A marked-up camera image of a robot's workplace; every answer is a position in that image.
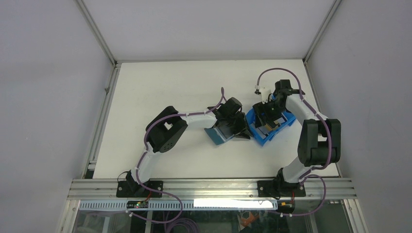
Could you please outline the white card with black stripe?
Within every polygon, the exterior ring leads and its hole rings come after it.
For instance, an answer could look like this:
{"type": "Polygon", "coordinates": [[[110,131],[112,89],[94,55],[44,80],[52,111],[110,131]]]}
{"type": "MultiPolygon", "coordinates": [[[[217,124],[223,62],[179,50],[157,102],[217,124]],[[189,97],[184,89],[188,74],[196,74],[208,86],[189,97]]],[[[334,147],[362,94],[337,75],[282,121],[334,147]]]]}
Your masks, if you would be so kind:
{"type": "Polygon", "coordinates": [[[261,137],[262,139],[265,139],[265,138],[267,138],[268,136],[271,135],[273,130],[271,130],[270,128],[266,128],[266,127],[262,126],[262,127],[256,128],[256,132],[257,132],[259,137],[261,137]]]}

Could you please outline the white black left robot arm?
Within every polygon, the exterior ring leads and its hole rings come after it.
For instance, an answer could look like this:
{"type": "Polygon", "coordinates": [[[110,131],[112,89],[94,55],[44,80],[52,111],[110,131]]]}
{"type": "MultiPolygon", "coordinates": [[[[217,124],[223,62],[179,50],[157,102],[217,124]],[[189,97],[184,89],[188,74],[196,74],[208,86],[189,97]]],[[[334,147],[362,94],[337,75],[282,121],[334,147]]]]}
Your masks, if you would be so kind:
{"type": "Polygon", "coordinates": [[[168,106],[146,127],[142,156],[121,182],[122,190],[131,197],[143,197],[152,188],[149,179],[161,154],[170,151],[188,128],[203,129],[217,146],[233,138],[249,140],[253,136],[242,104],[236,98],[221,98],[217,105],[192,113],[181,113],[168,106]]]}

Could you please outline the blue plastic bin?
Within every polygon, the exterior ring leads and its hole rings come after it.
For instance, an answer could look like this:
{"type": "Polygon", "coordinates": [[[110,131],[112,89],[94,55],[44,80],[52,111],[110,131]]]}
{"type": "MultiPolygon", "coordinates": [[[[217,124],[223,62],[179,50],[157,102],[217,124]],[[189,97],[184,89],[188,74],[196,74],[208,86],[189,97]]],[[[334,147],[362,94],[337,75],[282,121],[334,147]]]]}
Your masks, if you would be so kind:
{"type": "Polygon", "coordinates": [[[255,126],[255,112],[253,109],[251,109],[247,114],[246,114],[246,120],[249,124],[249,128],[252,132],[253,138],[261,145],[264,146],[267,142],[271,141],[274,139],[274,137],[279,134],[283,129],[290,127],[295,121],[296,117],[292,113],[288,112],[283,112],[283,117],[284,117],[284,122],[280,125],[279,128],[277,129],[271,129],[273,132],[271,133],[270,136],[268,136],[265,139],[262,139],[261,137],[258,136],[256,132],[256,126],[255,126]]]}

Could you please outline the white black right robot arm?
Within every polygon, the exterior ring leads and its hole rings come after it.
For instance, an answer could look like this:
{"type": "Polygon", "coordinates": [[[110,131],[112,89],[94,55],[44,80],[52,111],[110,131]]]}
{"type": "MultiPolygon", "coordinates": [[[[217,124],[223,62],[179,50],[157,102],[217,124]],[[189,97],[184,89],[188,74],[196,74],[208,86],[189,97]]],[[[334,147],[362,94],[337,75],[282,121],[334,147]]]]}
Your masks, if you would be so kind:
{"type": "Polygon", "coordinates": [[[262,100],[253,105],[254,129],[281,128],[279,119],[285,112],[294,115],[301,125],[297,157],[281,168],[271,181],[258,181],[260,195],[285,197],[305,195],[304,182],[314,175],[314,170],[326,169],[341,157],[341,123],[316,111],[305,99],[301,88],[294,89],[289,80],[275,83],[275,90],[268,92],[259,85],[256,94],[262,100]]]}

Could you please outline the teal leather card holder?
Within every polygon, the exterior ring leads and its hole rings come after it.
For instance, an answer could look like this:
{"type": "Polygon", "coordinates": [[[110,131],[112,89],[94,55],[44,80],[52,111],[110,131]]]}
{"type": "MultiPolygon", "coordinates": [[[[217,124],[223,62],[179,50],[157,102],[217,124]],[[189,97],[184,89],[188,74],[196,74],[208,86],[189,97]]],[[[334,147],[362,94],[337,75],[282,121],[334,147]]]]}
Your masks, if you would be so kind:
{"type": "Polygon", "coordinates": [[[208,135],[208,137],[212,140],[212,142],[217,146],[222,145],[237,136],[234,133],[234,131],[230,129],[228,126],[212,127],[212,128],[204,129],[204,131],[208,135]]]}

